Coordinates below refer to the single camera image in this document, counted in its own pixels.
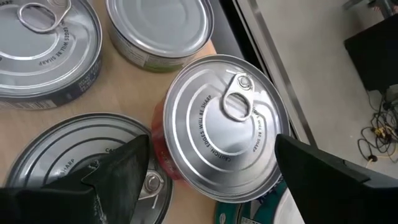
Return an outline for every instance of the can rim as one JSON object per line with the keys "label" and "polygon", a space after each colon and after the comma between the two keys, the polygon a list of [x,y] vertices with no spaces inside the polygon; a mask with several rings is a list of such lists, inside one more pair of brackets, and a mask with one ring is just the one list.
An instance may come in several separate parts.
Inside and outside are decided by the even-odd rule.
{"label": "can rim", "polygon": [[64,85],[60,86],[59,88],[55,88],[50,91],[45,91],[42,93],[28,93],[28,94],[9,94],[9,93],[0,93],[0,99],[26,99],[29,100],[31,98],[35,97],[41,97],[41,96],[47,96],[52,93],[56,93],[58,91],[62,91],[71,85],[75,84],[77,80],[79,80],[81,77],[84,77],[96,64],[98,60],[101,58],[101,50],[102,50],[102,44],[103,44],[103,31],[102,31],[102,25],[100,23],[100,19],[95,12],[93,6],[88,2],[88,1],[80,1],[80,3],[87,9],[87,11],[90,14],[90,19],[94,22],[94,28],[96,29],[96,33],[98,35],[98,41],[96,43],[96,50],[95,54],[93,54],[93,59],[92,62],[87,66],[87,68],[82,72],[79,76],[76,76],[74,79],[70,80],[69,82],[65,83]]}
{"label": "can rim", "polygon": [[190,54],[181,54],[181,55],[167,55],[167,54],[163,54],[161,52],[155,52],[151,49],[147,49],[145,48],[142,44],[140,44],[139,42],[135,41],[135,40],[131,40],[129,38],[126,37],[126,35],[124,35],[121,31],[119,31],[119,28],[116,26],[115,24],[115,15],[112,15],[112,13],[110,12],[110,2],[111,1],[115,1],[115,0],[106,0],[106,11],[108,13],[108,17],[110,18],[110,21],[112,23],[112,26],[116,29],[117,32],[119,32],[120,35],[122,35],[122,37],[124,37],[124,39],[126,39],[129,44],[139,48],[140,50],[144,51],[147,54],[150,54],[152,56],[156,56],[156,57],[163,57],[163,58],[172,58],[172,59],[178,59],[178,58],[186,58],[192,55],[195,55],[196,53],[198,53],[201,49],[203,49],[206,44],[208,43],[208,41],[210,40],[211,36],[213,35],[213,31],[214,31],[214,25],[215,25],[215,18],[214,18],[214,11],[213,8],[210,4],[210,2],[208,0],[199,0],[203,3],[203,5],[206,7],[206,15],[208,17],[209,20],[209,32],[208,35],[206,36],[206,41],[203,43],[202,46],[198,47],[196,49],[196,51],[194,51],[193,53]]}
{"label": "can rim", "polygon": [[18,176],[18,173],[21,172],[21,168],[23,168],[24,164],[26,163],[26,160],[29,158],[29,155],[34,151],[29,149],[33,149],[35,145],[43,141],[48,134],[53,133],[54,131],[62,128],[63,126],[69,124],[71,121],[87,117],[93,117],[93,116],[109,116],[113,118],[121,118],[127,121],[131,121],[141,126],[142,128],[146,129],[148,131],[148,135],[150,135],[149,128],[145,127],[145,125],[143,125],[140,121],[119,113],[107,113],[107,112],[83,113],[76,116],[72,116],[70,118],[63,119],[57,122],[56,124],[52,125],[51,127],[45,129],[40,134],[36,135],[36,137],[34,137],[33,140],[31,140],[23,148],[23,150],[18,154],[18,156],[14,159],[14,162],[11,164],[11,168],[8,170],[6,178],[4,179],[3,186],[12,187],[15,178]]}
{"label": "can rim", "polygon": [[[270,177],[275,177],[275,181],[272,182],[272,185],[269,187],[269,189],[267,189],[267,191],[265,191],[265,192],[263,192],[263,193],[261,193],[261,194],[257,194],[257,192],[264,191],[264,190],[261,190],[262,185],[260,185],[260,186],[257,186],[256,189],[252,190],[251,192],[245,192],[243,195],[240,195],[240,196],[235,197],[235,198],[234,198],[234,197],[217,197],[217,196],[215,196],[214,194],[212,194],[212,193],[213,193],[212,191],[208,191],[208,192],[207,192],[207,191],[201,189],[201,188],[200,188],[200,186],[201,186],[200,184],[198,185],[198,184],[194,183],[193,181],[191,181],[189,178],[187,178],[187,175],[184,174],[184,173],[182,172],[179,163],[176,162],[175,156],[174,156],[174,155],[171,153],[171,151],[170,151],[170,148],[171,148],[171,146],[172,146],[172,140],[171,140],[170,138],[167,137],[167,136],[168,136],[168,134],[167,134],[167,125],[166,125],[165,122],[166,122],[166,120],[167,120],[167,113],[168,113],[168,112],[167,112],[167,108],[168,108],[168,107],[167,107],[167,104],[169,103],[171,94],[175,91],[175,90],[173,89],[173,87],[175,86],[175,84],[177,83],[177,81],[180,79],[180,77],[185,73],[185,71],[188,70],[192,65],[195,65],[198,61],[206,60],[206,59],[209,59],[209,58],[212,58],[212,57],[226,57],[226,58],[231,58],[231,59],[233,59],[233,60],[239,60],[239,61],[241,61],[241,62],[244,62],[244,63],[245,63],[245,66],[248,65],[248,66],[250,66],[253,70],[255,70],[256,72],[259,72],[259,73],[263,74],[258,68],[256,68],[255,66],[251,65],[249,62],[246,62],[246,61],[244,61],[244,60],[242,60],[242,59],[240,59],[240,58],[237,58],[237,57],[231,56],[231,55],[224,55],[224,54],[207,55],[207,56],[198,58],[198,59],[196,59],[196,60],[190,62],[188,65],[186,65],[186,66],[178,73],[178,75],[174,78],[173,82],[170,84],[169,89],[167,90],[167,94],[166,94],[165,101],[164,101],[164,105],[163,105],[163,107],[164,107],[164,109],[163,109],[163,132],[164,132],[164,138],[165,138],[165,142],[166,142],[166,145],[167,145],[167,149],[169,150],[170,156],[171,156],[171,158],[173,159],[174,164],[177,166],[178,171],[180,172],[181,176],[182,176],[193,188],[195,188],[195,189],[198,190],[199,192],[203,193],[204,195],[206,195],[206,196],[208,196],[208,197],[210,197],[210,198],[212,198],[212,199],[215,199],[215,200],[217,200],[217,201],[220,201],[220,202],[225,202],[225,203],[244,203],[244,202],[248,202],[248,201],[254,200],[254,199],[260,197],[261,195],[264,195],[264,193],[266,193],[267,191],[269,191],[269,189],[273,188],[273,186],[275,186],[275,184],[278,183],[278,180],[280,179],[280,177],[282,176],[282,174],[280,173],[280,170],[279,170],[279,167],[278,167],[277,164],[276,164],[276,166],[274,167],[273,173],[270,175]],[[271,80],[269,79],[269,77],[267,77],[265,74],[263,74],[263,78],[265,78],[268,82],[272,83]],[[282,100],[282,97],[280,96],[280,93],[277,91],[277,89],[276,89],[275,86],[274,86],[274,88],[275,88],[275,92],[276,92],[277,96],[279,97],[280,101],[282,102],[282,108],[283,108],[283,109],[282,109],[281,113],[285,114],[285,117],[287,118],[287,124],[286,124],[287,127],[285,127],[286,134],[290,135],[290,134],[291,134],[291,129],[290,129],[290,122],[289,122],[289,114],[288,114],[288,112],[287,112],[287,110],[286,110],[286,107],[285,107],[285,105],[284,105],[284,103],[283,103],[283,100]]]}

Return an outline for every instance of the floor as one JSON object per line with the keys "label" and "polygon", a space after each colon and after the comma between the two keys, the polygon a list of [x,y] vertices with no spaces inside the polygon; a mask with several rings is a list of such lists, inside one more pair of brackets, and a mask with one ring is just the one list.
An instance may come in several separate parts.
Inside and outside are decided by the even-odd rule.
{"label": "floor", "polygon": [[[257,3],[318,147],[365,166],[357,140],[373,111],[343,41],[382,16],[363,3],[344,11],[345,0]],[[379,93],[370,95],[378,105]],[[389,159],[369,168],[398,178],[398,164]]]}

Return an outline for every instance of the stacked can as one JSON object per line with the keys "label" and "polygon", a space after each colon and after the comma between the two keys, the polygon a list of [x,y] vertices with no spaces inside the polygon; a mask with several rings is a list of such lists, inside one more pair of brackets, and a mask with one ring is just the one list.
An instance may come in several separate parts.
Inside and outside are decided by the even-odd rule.
{"label": "stacked can", "polygon": [[289,118],[271,81],[244,60],[211,55],[177,75],[152,120],[157,158],[220,202],[267,193],[280,178],[274,144]]}
{"label": "stacked can", "polygon": [[246,203],[218,202],[216,224],[304,224],[292,194],[282,182],[258,200]]}

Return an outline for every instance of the can lid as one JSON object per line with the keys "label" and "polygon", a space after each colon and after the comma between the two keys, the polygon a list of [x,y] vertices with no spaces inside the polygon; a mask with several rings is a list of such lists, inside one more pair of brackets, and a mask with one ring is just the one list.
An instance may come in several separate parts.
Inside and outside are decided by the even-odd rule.
{"label": "can lid", "polygon": [[305,224],[293,196],[287,189],[275,212],[274,224]]}
{"label": "can lid", "polygon": [[283,102],[251,64],[211,55],[187,65],[164,109],[169,151],[184,178],[222,202],[258,198],[278,181],[276,135],[289,134]]}
{"label": "can lid", "polygon": [[[87,72],[101,49],[101,26],[92,7],[72,0],[72,8],[52,32],[40,34],[18,19],[22,0],[0,6],[0,96],[23,98],[63,88]],[[35,27],[53,22],[44,9],[23,11]]]}
{"label": "can lid", "polygon": [[[26,147],[12,167],[6,186],[48,184],[141,134],[149,135],[150,131],[141,123],[118,114],[83,114],[62,121]],[[173,183],[158,167],[154,156],[151,157],[148,169],[161,175],[164,186],[156,197],[137,202],[132,223],[161,223],[171,201]]]}
{"label": "can lid", "polygon": [[213,32],[202,0],[106,0],[109,17],[130,43],[153,55],[179,58],[200,50]]}

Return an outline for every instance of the wooden table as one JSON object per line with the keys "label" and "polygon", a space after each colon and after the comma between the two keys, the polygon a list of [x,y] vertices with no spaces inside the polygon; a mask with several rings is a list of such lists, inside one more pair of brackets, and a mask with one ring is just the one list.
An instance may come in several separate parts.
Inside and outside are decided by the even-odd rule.
{"label": "wooden table", "polygon": [[[90,112],[121,113],[150,127],[155,105],[165,95],[177,72],[154,74],[131,65],[110,42],[104,1],[96,1],[96,12],[103,26],[103,67],[94,85],[79,99],[59,108],[43,111],[0,111],[0,179],[24,147],[42,131],[71,116]],[[197,57],[215,54],[211,42]],[[165,223],[213,223],[215,201],[176,182]]]}

